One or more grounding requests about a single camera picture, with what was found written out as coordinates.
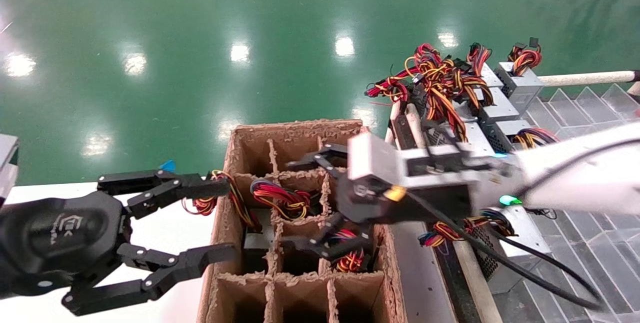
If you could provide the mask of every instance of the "white table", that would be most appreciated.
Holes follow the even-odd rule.
[[[17,186],[11,190],[5,204],[28,202],[41,198],[75,198],[96,190],[94,182]],[[122,195],[126,200],[133,195]],[[214,214],[192,215],[180,202],[160,209],[140,221],[132,219],[131,243],[171,254],[209,244]],[[107,285],[144,279],[150,272],[121,266],[101,284]],[[77,322],[77,323],[194,323],[198,312],[202,278],[181,282],[160,300],[132,305],[86,316],[73,316],[60,303],[69,289],[58,289],[41,296],[17,296],[0,300],[0,321],[12,322]]]

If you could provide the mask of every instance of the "logo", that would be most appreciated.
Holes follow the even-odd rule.
[[[80,229],[82,220],[82,216],[79,215],[73,214],[65,216],[64,213],[58,214],[51,227],[50,245],[53,246],[55,243],[57,243],[57,239],[61,234],[62,237],[73,236],[74,231]]]

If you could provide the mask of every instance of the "green led light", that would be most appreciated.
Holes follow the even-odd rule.
[[[503,206],[521,205],[522,200],[519,200],[518,198],[512,197],[510,195],[503,195],[502,197],[500,197],[500,204]]]

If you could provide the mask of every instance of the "cable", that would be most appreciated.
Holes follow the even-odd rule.
[[[531,37],[528,40],[530,48],[523,43],[516,43],[507,56],[509,62],[513,62],[512,73],[521,77],[527,68],[531,70],[542,62],[542,47],[538,39]]]
[[[334,234],[331,238],[329,238],[329,244],[343,243],[356,237],[357,235],[354,232],[348,229],[341,229],[340,231],[336,232],[336,234]],[[352,252],[349,252],[345,256],[336,260],[333,264],[333,268],[342,273],[356,273],[361,270],[363,261],[364,249],[360,248],[358,250],[353,250]]]
[[[272,207],[284,219],[293,221],[309,214],[311,194],[306,191],[283,188],[267,179],[254,180],[249,191],[258,202]]]
[[[365,91],[371,98],[379,95],[387,96],[392,102],[407,102],[409,89],[402,82],[410,78],[414,87],[425,91],[425,102],[418,106],[428,107],[426,120],[447,121],[458,141],[467,142],[467,128],[457,113],[452,101],[468,101],[474,109],[481,105],[493,105],[494,98],[487,83],[482,79],[482,67],[492,54],[492,50],[480,43],[473,43],[466,60],[441,57],[441,53],[429,43],[419,45],[413,56],[404,60],[404,70],[373,83],[373,87]],[[480,102],[475,89],[480,89],[484,101]]]
[[[464,230],[467,234],[473,234],[473,232],[483,226],[489,225],[493,230],[500,232],[504,236],[514,236],[514,227],[504,214],[493,209],[482,209],[480,216],[472,216],[462,221],[464,223]],[[418,241],[423,247],[438,247],[446,240],[449,241],[464,241],[464,237],[460,236],[456,232],[452,231],[446,223],[439,220],[436,222],[432,231],[418,237]]]
[[[555,209],[524,208],[524,210],[527,211],[528,213],[535,214],[536,216],[544,216],[546,218],[551,219],[552,221],[555,221],[556,219],[558,219],[558,214],[556,213]]]
[[[229,200],[231,201],[231,203],[233,203],[235,212],[238,214],[238,217],[240,217],[242,223],[244,223],[244,225],[251,232],[259,233],[263,231],[263,227],[262,225],[260,225],[260,221],[258,220],[258,218],[254,214],[249,212],[249,209],[247,209],[245,200],[243,199],[242,194],[240,194],[238,186],[236,185],[236,181],[233,177],[231,177],[231,175],[223,172],[222,170],[211,170],[207,177],[210,180],[226,180],[229,183],[230,188],[228,194]],[[187,209],[186,200],[182,200],[182,207],[185,209],[185,211],[194,215],[208,216],[216,207],[217,197],[194,199],[192,201],[192,204],[196,208],[195,212]]]
[[[429,202],[427,202],[423,198],[420,198],[419,196],[417,196],[416,194],[411,193],[411,192],[408,192],[407,195],[409,197],[411,197],[414,201],[416,201],[420,205],[422,205],[422,207],[424,207],[429,213],[433,214],[433,216],[435,218],[437,218],[439,221],[442,221],[443,223],[448,225],[448,227],[450,227],[453,232],[456,232],[462,238],[466,239],[466,241],[468,241],[469,244],[471,244],[471,246],[473,246],[473,248],[476,248],[476,250],[482,251],[484,254],[488,255],[492,259],[494,259],[494,260],[498,261],[499,263],[503,264],[506,268],[509,268],[510,270],[514,271],[515,273],[518,273],[519,275],[521,275],[524,278],[530,280],[531,282],[539,285],[540,287],[546,289],[547,291],[555,294],[556,296],[562,297],[562,298],[564,298],[565,300],[567,300],[569,302],[575,303],[576,305],[579,305],[581,307],[585,307],[586,309],[591,309],[591,310],[601,310],[602,309],[602,307],[603,307],[603,299],[602,299],[602,296],[598,293],[598,291],[592,285],[590,285],[588,282],[586,282],[582,277],[580,277],[580,275],[575,273],[573,270],[568,268],[566,265],[560,263],[559,261],[557,261],[557,260],[555,260],[555,259],[553,259],[551,257],[548,257],[548,256],[542,254],[541,252],[537,252],[537,250],[530,249],[530,248],[526,247],[525,245],[517,243],[516,241],[512,241],[511,239],[507,239],[507,238],[505,238],[503,236],[502,236],[502,238],[498,237],[498,238],[502,239],[503,241],[505,241],[506,243],[513,244],[514,247],[520,248],[521,250],[526,250],[527,252],[530,252],[531,254],[535,254],[537,257],[540,257],[541,259],[544,259],[545,261],[547,261],[547,262],[553,264],[554,266],[560,268],[562,271],[564,271],[565,273],[570,275],[572,278],[574,278],[580,285],[582,285],[588,291],[588,293],[590,293],[590,295],[592,295],[596,299],[596,302],[592,302],[592,301],[586,300],[584,298],[580,298],[580,296],[577,296],[576,294],[573,294],[573,293],[571,293],[569,291],[566,291],[566,290],[564,290],[564,289],[562,289],[562,288],[560,288],[560,287],[558,287],[558,286],[556,286],[554,284],[551,284],[547,280],[544,280],[541,277],[538,277],[537,275],[529,272],[528,270],[522,268],[518,264],[515,264],[511,260],[509,260],[509,259],[503,257],[502,255],[498,254],[495,250],[493,250],[492,248],[489,248],[489,246],[487,246],[485,243],[483,243],[479,239],[477,239],[477,238],[473,237],[472,235],[468,234],[463,228],[459,227],[455,222],[453,222],[453,220],[451,220],[448,216],[446,216],[446,214],[442,213],[441,211],[439,211],[438,209],[433,207]]]
[[[546,171],[545,175],[542,175],[541,177],[538,177],[531,184],[528,184],[526,186],[521,187],[514,194],[512,194],[512,196],[515,197],[515,198],[523,199],[523,197],[527,193],[529,193],[530,191],[533,191],[534,189],[538,188],[539,186],[541,186],[542,184],[544,184],[545,182],[547,182],[551,178],[555,177],[559,173],[562,173],[564,170],[566,170],[567,168],[573,166],[574,164],[577,164],[578,162],[583,161],[584,159],[587,159],[587,158],[589,158],[589,157],[591,157],[593,155],[596,155],[596,154],[600,154],[602,152],[613,150],[615,148],[619,148],[619,147],[622,147],[622,146],[637,145],[638,143],[640,143],[640,138],[627,139],[627,140],[617,141],[617,142],[611,143],[609,145],[603,145],[603,146],[598,147],[596,149],[588,150],[587,152],[584,152],[582,154],[578,154],[578,155],[572,157],[571,159],[565,161],[564,163],[562,163],[562,164],[560,164],[558,166],[555,166],[554,168],[549,168]]]
[[[538,127],[523,128],[511,140],[512,143],[520,143],[524,150],[545,146],[550,143],[558,143],[555,134]]]

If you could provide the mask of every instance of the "blue object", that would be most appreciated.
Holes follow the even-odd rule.
[[[176,172],[176,162],[174,162],[173,159],[169,159],[168,161],[162,163],[161,166],[158,166],[158,170],[163,170],[171,173]]]

